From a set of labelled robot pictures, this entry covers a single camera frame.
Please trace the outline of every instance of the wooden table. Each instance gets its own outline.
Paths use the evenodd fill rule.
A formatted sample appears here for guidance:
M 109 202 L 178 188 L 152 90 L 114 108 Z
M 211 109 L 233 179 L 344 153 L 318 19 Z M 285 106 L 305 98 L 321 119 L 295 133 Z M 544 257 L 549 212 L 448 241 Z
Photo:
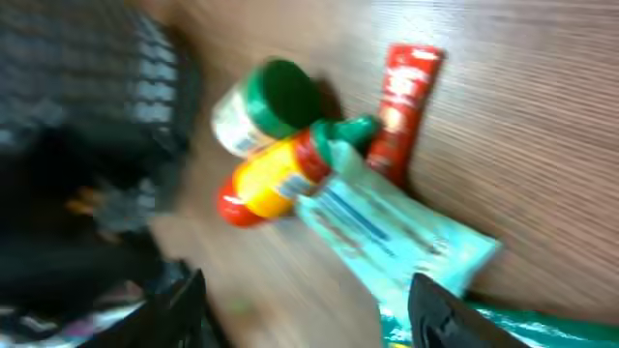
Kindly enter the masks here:
M 179 0 L 170 8 L 168 20 L 199 53 L 206 93 L 178 209 L 154 225 L 170 255 L 204 270 L 239 346 L 378 347 L 379 328 L 371 296 L 294 218 L 238 230 L 217 216 L 218 186 L 239 161 L 211 134 L 212 104 L 279 55 L 323 81 L 325 96 L 335 92 L 329 112 L 373 112 L 391 42 L 449 52 L 411 180 L 431 207 L 505 244 L 474 291 L 619 322 L 614 1 Z M 252 310 L 230 310 L 239 299 Z

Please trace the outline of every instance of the green jar lid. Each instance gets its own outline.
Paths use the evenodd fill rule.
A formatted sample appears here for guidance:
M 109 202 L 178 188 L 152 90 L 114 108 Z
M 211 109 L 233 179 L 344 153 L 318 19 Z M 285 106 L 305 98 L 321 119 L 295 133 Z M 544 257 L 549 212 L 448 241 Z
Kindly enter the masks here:
M 245 97 L 253 123 L 275 139 L 290 136 L 322 117 L 316 85 L 289 61 L 274 59 L 253 71 Z

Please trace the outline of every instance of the red ointment tube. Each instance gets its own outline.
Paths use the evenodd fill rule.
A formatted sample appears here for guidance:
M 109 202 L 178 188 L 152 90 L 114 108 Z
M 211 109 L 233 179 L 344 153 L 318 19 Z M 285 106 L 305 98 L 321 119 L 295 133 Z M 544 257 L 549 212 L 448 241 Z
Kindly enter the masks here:
M 429 45 L 396 43 L 389 49 L 378 110 L 382 129 L 369 147 L 367 163 L 400 188 L 407 183 L 421 107 L 443 58 L 441 49 Z

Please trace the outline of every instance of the label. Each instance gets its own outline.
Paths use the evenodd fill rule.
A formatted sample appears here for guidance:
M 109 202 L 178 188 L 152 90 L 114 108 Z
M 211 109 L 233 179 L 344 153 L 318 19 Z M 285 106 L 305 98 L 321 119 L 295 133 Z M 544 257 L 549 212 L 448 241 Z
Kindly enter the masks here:
M 240 87 L 234 87 L 213 108 L 215 137 L 232 155 L 246 158 L 276 142 L 251 121 Z
M 281 140 L 243 163 L 234 176 L 239 198 L 254 214 L 275 218 L 315 183 L 303 175 L 294 153 L 295 138 Z

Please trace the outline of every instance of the black object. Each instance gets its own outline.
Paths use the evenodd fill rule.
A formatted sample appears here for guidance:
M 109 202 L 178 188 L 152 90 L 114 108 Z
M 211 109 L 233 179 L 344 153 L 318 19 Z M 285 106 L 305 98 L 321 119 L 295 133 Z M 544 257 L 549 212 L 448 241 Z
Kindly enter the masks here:
M 201 271 L 95 335 L 81 348 L 222 348 L 229 343 L 206 302 Z
M 113 286 L 144 286 L 162 272 L 158 255 L 122 245 L 34 236 L 1 241 L 0 306 L 15 309 L 0 318 L 3 334 L 32 340 L 56 334 Z
M 3 1 L 0 234 L 82 229 L 64 204 L 100 182 L 148 178 L 169 207 L 201 76 L 180 36 L 123 0 Z
M 416 348 L 528 347 L 427 275 L 414 275 L 408 313 Z

